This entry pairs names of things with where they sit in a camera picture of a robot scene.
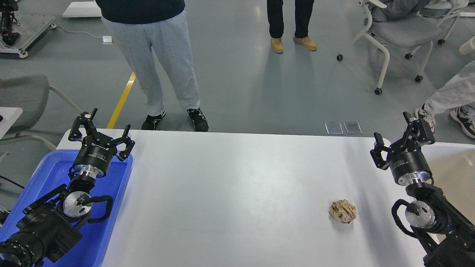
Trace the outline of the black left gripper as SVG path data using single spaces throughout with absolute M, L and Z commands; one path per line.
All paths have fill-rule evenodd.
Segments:
M 125 161 L 132 152 L 135 142 L 129 137 L 130 124 L 126 125 L 122 136 L 117 139 L 112 139 L 106 135 L 98 135 L 93 124 L 96 112 L 97 108 L 94 108 L 91 114 L 83 112 L 76 117 L 68 140 L 82 142 L 81 149 L 73 162 L 73 169 L 78 172 L 93 169 L 96 172 L 95 177 L 101 178 L 107 174 L 113 156 L 115 155 L 121 162 Z M 83 126 L 86 131 L 85 138 L 79 130 L 80 126 Z M 120 144 L 125 144 L 125 149 L 122 151 L 117 149 Z

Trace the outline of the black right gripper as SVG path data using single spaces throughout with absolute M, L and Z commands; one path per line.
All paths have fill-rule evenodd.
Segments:
M 379 169 L 390 168 L 396 184 L 409 186 L 410 184 L 424 183 L 432 178 L 432 171 L 420 147 L 435 143 L 434 134 L 428 122 L 416 119 L 410 113 L 404 112 L 407 122 L 406 131 L 403 134 L 403 148 L 412 152 L 399 152 L 397 147 L 385 147 L 382 135 L 374 133 L 374 149 L 370 155 Z M 382 157 L 382 151 L 387 152 L 387 159 Z

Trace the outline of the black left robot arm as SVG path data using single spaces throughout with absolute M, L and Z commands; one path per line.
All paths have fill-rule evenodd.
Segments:
M 74 120 L 68 138 L 82 146 L 69 169 L 70 182 L 24 208 L 19 230 L 1 243 L 2 267 L 41 267 L 45 258 L 54 263 L 82 239 L 83 225 L 110 217 L 113 197 L 92 197 L 90 192 L 97 178 L 107 174 L 113 157 L 125 161 L 135 142 L 128 134 L 130 125 L 117 139 L 98 132 L 93 124 L 96 112 L 83 112 Z

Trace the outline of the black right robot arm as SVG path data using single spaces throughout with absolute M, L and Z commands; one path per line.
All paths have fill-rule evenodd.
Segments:
M 375 132 L 370 151 L 376 167 L 390 169 L 395 183 L 415 198 L 397 200 L 391 209 L 393 219 L 403 233 L 419 240 L 426 252 L 426 267 L 473 267 L 473 223 L 446 199 L 441 188 L 428 183 L 433 175 L 421 148 L 435 142 L 430 125 L 408 112 L 403 115 L 407 128 L 402 138 L 387 147 Z

